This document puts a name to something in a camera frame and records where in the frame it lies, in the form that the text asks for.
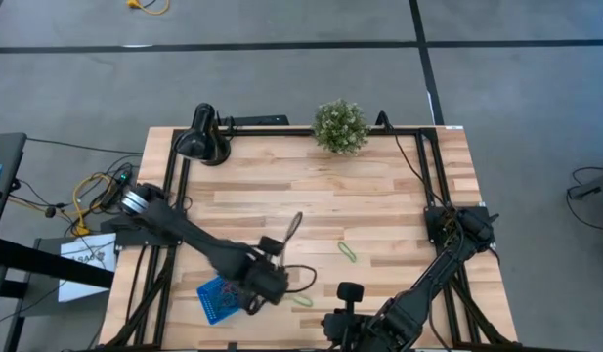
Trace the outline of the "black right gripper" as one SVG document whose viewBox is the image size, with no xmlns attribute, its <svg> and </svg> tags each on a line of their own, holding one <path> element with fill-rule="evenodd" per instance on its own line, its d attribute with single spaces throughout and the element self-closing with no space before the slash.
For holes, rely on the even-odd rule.
<svg viewBox="0 0 603 352">
<path fill-rule="evenodd" d="M 345 302 L 345 312 L 326 314 L 323 334 L 330 342 L 328 351 L 374 352 L 375 341 L 369 329 L 374 317 L 350 314 L 355 304 L 363 301 L 364 287 L 352 282 L 342 282 L 337 287 L 337 297 Z"/>
</svg>

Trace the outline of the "black floor stand base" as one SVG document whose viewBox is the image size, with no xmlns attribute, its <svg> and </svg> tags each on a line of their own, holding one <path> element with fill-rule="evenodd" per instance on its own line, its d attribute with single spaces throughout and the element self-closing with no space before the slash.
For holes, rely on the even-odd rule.
<svg viewBox="0 0 603 352">
<path fill-rule="evenodd" d="M 600 171 L 601 175 L 587 181 L 581 181 L 579 174 L 584 171 Z M 571 172 L 571 177 L 576 182 L 576 185 L 569 188 L 566 193 L 566 201 L 569 209 L 572 209 L 572 200 L 583 200 L 591 195 L 603 194 L 602 166 L 584 166 L 577 168 Z"/>
</svg>

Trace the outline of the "white paper sheet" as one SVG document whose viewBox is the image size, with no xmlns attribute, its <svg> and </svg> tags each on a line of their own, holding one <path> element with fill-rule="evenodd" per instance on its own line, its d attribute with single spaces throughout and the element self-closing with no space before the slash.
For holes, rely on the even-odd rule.
<svg viewBox="0 0 603 352">
<path fill-rule="evenodd" d="M 68 303 L 108 291 L 116 269 L 116 233 L 85 236 L 65 242 L 59 255 L 78 263 L 74 276 L 59 280 L 57 300 Z"/>
</svg>

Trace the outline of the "black power strip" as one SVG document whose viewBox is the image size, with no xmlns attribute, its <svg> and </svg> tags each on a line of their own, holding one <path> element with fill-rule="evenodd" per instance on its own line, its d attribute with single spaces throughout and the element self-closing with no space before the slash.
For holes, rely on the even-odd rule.
<svg viewBox="0 0 603 352">
<path fill-rule="evenodd" d="M 217 118 L 220 126 L 287 126 L 289 120 L 286 115 L 260 115 L 246 117 Z"/>
</svg>

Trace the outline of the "black aluminium table frame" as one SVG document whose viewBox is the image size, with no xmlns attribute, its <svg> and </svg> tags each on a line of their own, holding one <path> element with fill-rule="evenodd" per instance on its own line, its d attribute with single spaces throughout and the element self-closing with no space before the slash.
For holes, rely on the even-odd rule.
<svg viewBox="0 0 603 352">
<path fill-rule="evenodd" d="M 305 349 L 327 345 L 323 316 L 340 306 L 342 282 L 365 288 L 358 311 L 372 314 L 408 288 L 435 258 L 423 210 L 427 204 L 417 173 L 429 170 L 436 192 L 458 206 L 483 200 L 465 133 L 435 127 L 415 137 L 405 128 L 395 137 L 382 131 L 351 157 L 323 151 L 304 127 L 245 127 L 232 139 L 223 164 L 208 167 L 172 157 L 170 127 L 150 130 L 140 182 L 185 194 L 189 218 L 212 235 L 255 243 L 281 238 L 292 217 L 303 222 L 287 246 L 293 287 L 314 301 L 312 308 L 286 298 L 249 316 L 242 312 L 210 325 L 196 289 L 213 270 L 192 248 L 180 246 L 167 299 L 161 346 L 165 350 Z M 356 253 L 352 263 L 337 244 Z"/>
</svg>

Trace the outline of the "black desk lamp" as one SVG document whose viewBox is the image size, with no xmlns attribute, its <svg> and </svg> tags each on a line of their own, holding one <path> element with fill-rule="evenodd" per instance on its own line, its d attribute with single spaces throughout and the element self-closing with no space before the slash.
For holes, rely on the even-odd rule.
<svg viewBox="0 0 603 352">
<path fill-rule="evenodd" d="M 191 127 L 180 134 L 172 148 L 206 166 L 220 165 L 231 154 L 230 142 L 219 131 L 216 110 L 207 103 L 196 106 Z"/>
</svg>

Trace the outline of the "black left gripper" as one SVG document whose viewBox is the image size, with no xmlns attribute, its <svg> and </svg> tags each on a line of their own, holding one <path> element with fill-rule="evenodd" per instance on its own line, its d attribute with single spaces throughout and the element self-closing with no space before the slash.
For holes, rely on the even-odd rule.
<svg viewBox="0 0 603 352">
<path fill-rule="evenodd" d="M 258 248 L 265 254 L 281 256 L 285 243 L 263 236 Z M 239 280 L 240 306 L 249 315 L 257 314 L 268 302 L 278 305 L 288 289 L 288 274 L 282 267 L 268 261 L 252 262 Z"/>
</svg>

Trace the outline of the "gray side table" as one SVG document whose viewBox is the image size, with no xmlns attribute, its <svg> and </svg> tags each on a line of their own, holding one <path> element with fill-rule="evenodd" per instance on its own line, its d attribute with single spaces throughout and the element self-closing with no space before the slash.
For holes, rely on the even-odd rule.
<svg viewBox="0 0 603 352">
<path fill-rule="evenodd" d="M 0 220 L 21 164 L 26 139 L 25 133 L 0 133 Z"/>
</svg>

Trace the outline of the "potted green plant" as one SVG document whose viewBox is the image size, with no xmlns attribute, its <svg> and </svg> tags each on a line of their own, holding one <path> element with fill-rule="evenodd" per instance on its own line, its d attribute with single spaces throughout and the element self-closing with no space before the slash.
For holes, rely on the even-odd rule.
<svg viewBox="0 0 603 352">
<path fill-rule="evenodd" d="M 370 128 L 358 104 L 338 99 L 317 108 L 312 130 L 325 151 L 351 155 L 367 144 Z"/>
</svg>

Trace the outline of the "blue plastic slotted bin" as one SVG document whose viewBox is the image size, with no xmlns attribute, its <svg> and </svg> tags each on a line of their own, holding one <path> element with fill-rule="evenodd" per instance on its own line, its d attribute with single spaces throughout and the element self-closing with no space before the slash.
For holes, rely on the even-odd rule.
<svg viewBox="0 0 603 352">
<path fill-rule="evenodd" d="M 217 295 L 219 293 L 220 286 L 224 283 L 230 283 L 223 278 L 217 276 L 209 282 L 201 285 L 196 289 L 197 297 L 201 302 L 202 309 L 205 313 L 206 319 L 210 325 L 216 325 L 221 321 L 232 316 L 240 309 L 240 303 L 238 300 L 238 306 L 235 307 L 219 307 L 217 304 Z"/>
</svg>

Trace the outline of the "black metal beam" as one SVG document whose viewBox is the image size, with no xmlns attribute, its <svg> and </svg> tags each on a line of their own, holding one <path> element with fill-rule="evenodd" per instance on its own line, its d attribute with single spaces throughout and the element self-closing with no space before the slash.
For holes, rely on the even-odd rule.
<svg viewBox="0 0 603 352">
<path fill-rule="evenodd" d="M 0 239 L 0 265 L 90 286 L 110 288 L 114 273 Z"/>
</svg>

